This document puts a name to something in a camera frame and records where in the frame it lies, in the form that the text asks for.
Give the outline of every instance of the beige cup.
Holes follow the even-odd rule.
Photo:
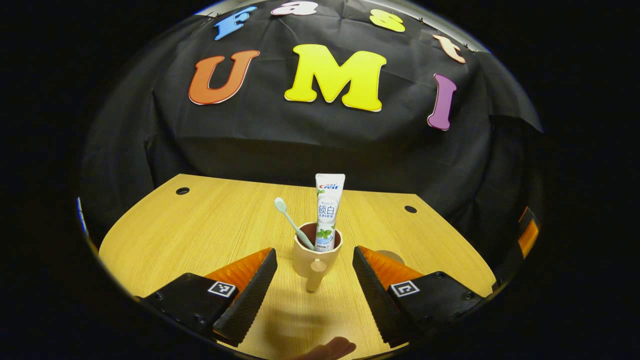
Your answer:
[[[317,224],[315,222],[307,222],[300,227],[300,230],[302,230],[302,232],[307,235],[307,238],[309,238],[311,244],[315,244],[316,242],[316,226]],[[300,242],[300,240],[298,239],[298,235],[294,235],[293,270],[295,270],[298,275],[306,277],[307,279],[309,277],[313,277],[316,279],[319,277],[321,279],[333,267],[335,260],[338,258],[338,253],[342,248],[342,242],[342,233],[340,233],[340,231],[336,229],[335,247],[333,248],[333,250],[326,252],[313,251],[309,250],[302,244],[302,242]],[[325,266],[321,267],[324,269],[321,274],[314,273],[314,271],[312,270],[311,264],[316,260],[322,261],[326,265],[326,268]]]

